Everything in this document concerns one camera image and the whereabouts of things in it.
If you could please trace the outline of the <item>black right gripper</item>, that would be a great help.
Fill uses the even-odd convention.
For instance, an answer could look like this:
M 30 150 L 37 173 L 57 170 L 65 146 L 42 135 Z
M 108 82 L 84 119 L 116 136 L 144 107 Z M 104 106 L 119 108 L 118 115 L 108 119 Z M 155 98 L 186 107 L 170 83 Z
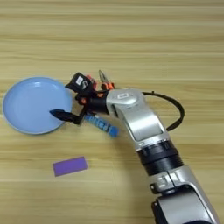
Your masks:
M 57 119 L 64 122 L 73 122 L 74 124 L 81 124 L 84 116 L 87 113 L 103 113 L 107 114 L 106 100 L 109 94 L 108 90 L 105 91 L 92 91 L 87 94 L 75 91 L 75 100 L 82 106 L 82 110 L 78 115 L 66 112 L 63 109 L 52 109 L 50 113 Z

